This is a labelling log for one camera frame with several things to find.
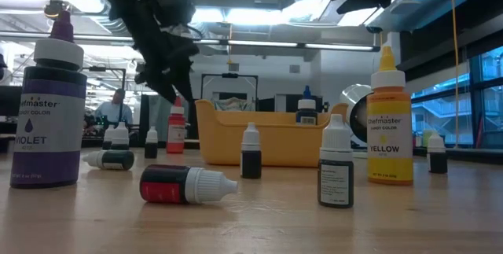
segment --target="red bottle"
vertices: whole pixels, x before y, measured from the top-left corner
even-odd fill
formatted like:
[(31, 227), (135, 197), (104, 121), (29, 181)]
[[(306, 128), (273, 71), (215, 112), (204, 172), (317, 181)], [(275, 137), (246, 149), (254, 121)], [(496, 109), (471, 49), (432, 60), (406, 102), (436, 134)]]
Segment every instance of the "red bottle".
[(183, 153), (185, 142), (185, 118), (182, 100), (176, 97), (174, 105), (171, 107), (171, 115), (167, 119), (167, 144), (166, 152)]

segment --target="orange plastic tub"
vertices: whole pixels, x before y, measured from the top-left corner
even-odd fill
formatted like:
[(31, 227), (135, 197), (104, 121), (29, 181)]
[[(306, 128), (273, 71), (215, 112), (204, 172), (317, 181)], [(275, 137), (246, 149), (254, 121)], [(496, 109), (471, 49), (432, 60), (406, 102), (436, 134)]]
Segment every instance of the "orange plastic tub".
[(208, 164), (239, 165), (241, 140), (248, 122), (260, 132), (262, 165), (278, 167), (317, 167), (321, 135), (330, 114), (346, 119), (346, 104), (338, 104), (331, 113), (319, 113), (316, 126), (296, 125), (290, 112), (216, 111), (207, 100), (196, 101), (201, 155)]

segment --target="red label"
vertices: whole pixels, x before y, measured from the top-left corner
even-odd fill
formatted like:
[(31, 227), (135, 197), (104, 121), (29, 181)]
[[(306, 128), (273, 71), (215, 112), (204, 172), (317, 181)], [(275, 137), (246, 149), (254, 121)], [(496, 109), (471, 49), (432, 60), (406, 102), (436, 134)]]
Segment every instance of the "red label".
[(152, 203), (180, 203), (180, 187), (177, 183), (143, 182), (141, 197)]

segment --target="wooden table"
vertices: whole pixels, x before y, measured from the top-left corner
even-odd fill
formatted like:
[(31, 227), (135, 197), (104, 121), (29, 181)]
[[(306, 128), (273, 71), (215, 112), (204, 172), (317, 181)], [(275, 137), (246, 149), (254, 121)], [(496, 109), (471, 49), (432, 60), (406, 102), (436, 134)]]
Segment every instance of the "wooden table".
[(204, 166), (198, 151), (145, 160), (131, 171), (82, 164), (76, 186), (9, 188), (10, 156), (0, 156), (0, 253), (496, 253), (503, 252), (503, 167), (449, 162), (448, 175), (415, 163), (415, 184), (367, 182), (355, 160), (355, 204), (319, 206), (317, 172), (210, 166), (238, 180), (239, 193), (197, 205), (146, 204), (138, 181), (148, 164)]

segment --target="computer monitor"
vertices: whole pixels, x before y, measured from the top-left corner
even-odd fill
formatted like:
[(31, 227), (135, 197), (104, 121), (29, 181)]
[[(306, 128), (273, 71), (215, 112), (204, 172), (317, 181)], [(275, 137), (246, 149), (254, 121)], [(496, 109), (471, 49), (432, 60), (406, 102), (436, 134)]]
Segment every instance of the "computer monitor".
[(17, 116), (22, 91), (21, 86), (0, 86), (0, 116)]

